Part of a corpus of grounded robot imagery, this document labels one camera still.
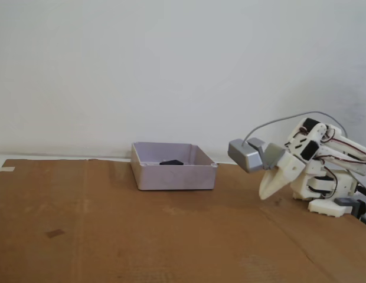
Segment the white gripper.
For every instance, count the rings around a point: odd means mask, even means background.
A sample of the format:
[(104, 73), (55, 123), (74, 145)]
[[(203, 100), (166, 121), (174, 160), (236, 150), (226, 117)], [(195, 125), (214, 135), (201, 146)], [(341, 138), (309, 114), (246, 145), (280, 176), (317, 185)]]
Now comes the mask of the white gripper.
[(284, 152), (277, 163), (278, 170), (266, 171), (259, 186), (259, 197), (267, 199), (282, 187), (294, 181), (304, 170), (305, 164), (290, 152)]

